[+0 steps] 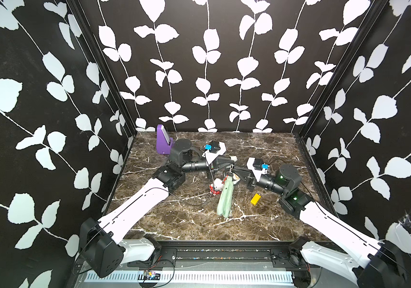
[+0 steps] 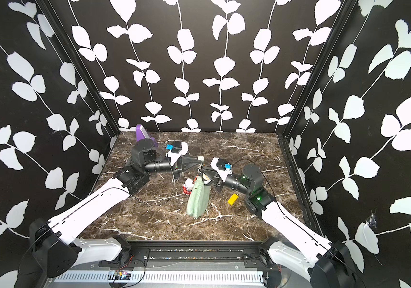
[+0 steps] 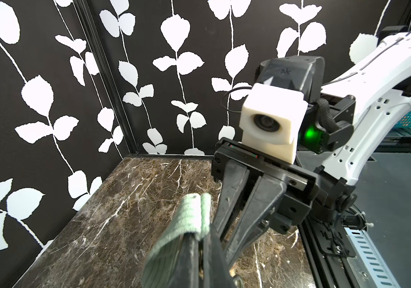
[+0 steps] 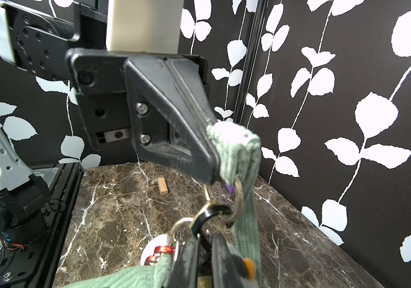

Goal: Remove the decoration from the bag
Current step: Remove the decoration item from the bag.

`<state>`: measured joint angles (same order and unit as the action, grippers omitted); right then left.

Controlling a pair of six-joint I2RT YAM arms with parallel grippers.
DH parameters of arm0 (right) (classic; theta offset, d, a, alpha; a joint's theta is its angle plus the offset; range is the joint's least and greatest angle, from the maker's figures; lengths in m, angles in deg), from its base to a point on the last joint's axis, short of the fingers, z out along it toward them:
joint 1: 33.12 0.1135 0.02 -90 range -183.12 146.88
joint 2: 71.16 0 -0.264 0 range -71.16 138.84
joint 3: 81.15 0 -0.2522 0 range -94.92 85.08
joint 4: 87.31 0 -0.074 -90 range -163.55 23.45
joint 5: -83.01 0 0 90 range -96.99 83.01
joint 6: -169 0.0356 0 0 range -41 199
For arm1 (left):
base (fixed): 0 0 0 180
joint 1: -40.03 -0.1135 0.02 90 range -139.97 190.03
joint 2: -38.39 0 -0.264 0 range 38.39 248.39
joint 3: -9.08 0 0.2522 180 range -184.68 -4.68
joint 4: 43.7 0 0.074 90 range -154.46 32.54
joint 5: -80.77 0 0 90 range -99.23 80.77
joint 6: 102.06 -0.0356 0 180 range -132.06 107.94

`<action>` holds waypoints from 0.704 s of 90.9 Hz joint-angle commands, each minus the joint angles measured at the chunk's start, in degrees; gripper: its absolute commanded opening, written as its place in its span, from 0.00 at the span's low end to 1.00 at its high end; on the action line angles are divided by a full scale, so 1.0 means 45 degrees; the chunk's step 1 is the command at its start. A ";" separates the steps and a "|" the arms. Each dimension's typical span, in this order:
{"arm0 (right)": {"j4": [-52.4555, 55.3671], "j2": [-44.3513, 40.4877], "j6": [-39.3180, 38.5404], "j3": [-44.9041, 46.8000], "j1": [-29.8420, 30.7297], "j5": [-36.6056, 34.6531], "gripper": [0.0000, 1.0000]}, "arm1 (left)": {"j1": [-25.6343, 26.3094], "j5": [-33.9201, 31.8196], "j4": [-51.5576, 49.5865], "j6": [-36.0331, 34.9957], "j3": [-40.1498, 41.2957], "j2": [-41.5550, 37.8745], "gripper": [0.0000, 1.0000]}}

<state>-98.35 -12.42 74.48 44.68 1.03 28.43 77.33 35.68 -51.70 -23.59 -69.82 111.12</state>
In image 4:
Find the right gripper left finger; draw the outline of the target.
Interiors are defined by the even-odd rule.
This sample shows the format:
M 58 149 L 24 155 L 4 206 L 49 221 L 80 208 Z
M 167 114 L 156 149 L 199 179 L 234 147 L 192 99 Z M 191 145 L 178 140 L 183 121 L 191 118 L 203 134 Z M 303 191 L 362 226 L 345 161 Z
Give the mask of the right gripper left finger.
M 174 264 L 169 288 L 197 288 L 199 249 L 199 241 L 190 236 Z

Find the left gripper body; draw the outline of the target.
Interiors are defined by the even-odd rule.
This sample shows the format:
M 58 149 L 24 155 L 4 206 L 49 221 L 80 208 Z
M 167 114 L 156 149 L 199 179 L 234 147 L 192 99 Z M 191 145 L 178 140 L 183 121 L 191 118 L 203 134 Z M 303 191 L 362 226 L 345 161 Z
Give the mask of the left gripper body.
M 191 55 L 110 52 L 82 48 L 68 51 L 66 60 L 76 88 L 76 98 L 86 132 L 93 136 L 98 144 L 107 145 L 120 141 L 124 144 L 124 150 L 135 151 L 123 68 L 128 57 L 190 59 L 199 65 L 203 85 L 207 63 L 204 58 Z M 123 130 L 127 130 L 129 136 L 117 138 L 116 132 Z

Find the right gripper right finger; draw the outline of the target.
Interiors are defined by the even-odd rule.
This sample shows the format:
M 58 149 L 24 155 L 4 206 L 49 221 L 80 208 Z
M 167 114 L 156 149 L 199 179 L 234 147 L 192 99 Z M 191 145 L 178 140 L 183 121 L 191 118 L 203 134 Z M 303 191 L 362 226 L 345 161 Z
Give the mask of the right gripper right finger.
M 211 267 L 214 288 L 242 288 L 227 242 L 222 234 L 212 240 Z

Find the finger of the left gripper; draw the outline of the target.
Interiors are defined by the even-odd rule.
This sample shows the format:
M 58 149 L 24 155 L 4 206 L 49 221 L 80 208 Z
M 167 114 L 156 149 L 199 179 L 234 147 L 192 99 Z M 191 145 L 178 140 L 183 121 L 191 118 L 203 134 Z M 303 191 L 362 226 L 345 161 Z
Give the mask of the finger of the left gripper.
M 123 68 L 138 157 L 215 183 L 220 157 L 207 127 L 217 119 L 199 65 L 184 57 L 128 57 Z

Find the green corduroy bag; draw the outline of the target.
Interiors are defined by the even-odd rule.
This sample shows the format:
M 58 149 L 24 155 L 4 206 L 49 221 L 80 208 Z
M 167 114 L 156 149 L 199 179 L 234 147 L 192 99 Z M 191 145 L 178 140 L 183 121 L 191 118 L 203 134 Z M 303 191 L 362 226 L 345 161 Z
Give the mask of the green corduroy bag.
M 253 186 L 261 162 L 261 140 L 243 126 L 233 122 L 219 121 L 207 127 L 209 139 L 215 145 L 221 159 L 219 175 L 226 184 L 235 187 L 236 203 L 232 223 L 234 247 L 243 258 L 252 259 L 257 266 L 257 282 L 261 285 L 261 256 L 257 213 L 254 204 Z M 191 231 L 199 242 L 205 239 L 200 229 L 209 218 L 224 213 L 225 207 L 209 206 L 190 220 Z M 199 259 L 198 282 L 205 280 L 213 285 L 211 246 L 205 250 L 205 260 Z M 152 266 L 127 268 L 109 276 L 73 283 L 73 288 L 168 288 L 169 278 L 178 258 L 163 254 Z

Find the penguin plush keychain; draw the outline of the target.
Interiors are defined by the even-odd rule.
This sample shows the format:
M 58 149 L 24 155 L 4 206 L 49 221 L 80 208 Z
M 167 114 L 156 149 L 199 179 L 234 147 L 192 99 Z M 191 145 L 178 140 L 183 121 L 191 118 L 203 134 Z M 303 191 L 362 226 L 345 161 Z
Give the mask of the penguin plush keychain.
M 257 266 L 255 262 L 250 258 L 243 258 L 232 244 L 227 243 L 227 246 L 243 286 L 245 288 L 258 288 Z

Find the red white charm keychain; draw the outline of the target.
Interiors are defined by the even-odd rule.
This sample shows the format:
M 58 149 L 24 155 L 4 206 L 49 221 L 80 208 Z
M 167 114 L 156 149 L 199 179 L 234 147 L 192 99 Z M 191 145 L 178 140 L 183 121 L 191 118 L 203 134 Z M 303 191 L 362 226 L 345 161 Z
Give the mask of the red white charm keychain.
M 156 236 L 142 251 L 140 266 L 151 266 L 156 264 L 163 254 L 175 256 L 176 248 L 168 234 Z

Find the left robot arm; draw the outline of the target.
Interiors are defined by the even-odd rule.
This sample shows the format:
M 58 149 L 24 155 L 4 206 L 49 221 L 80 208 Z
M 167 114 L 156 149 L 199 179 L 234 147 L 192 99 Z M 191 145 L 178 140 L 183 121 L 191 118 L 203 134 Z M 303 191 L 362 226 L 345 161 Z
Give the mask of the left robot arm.
M 205 87 L 207 63 L 178 54 L 182 1 L 56 1 L 73 7 L 68 22 L 0 1 L 0 58 L 59 91 L 74 92 L 86 133 L 117 151 L 204 184 L 224 158 L 208 136 L 217 121 Z M 13 141 L 36 135 L 15 107 L 0 103 L 0 232 L 14 244 L 47 230 L 45 181 L 17 155 Z

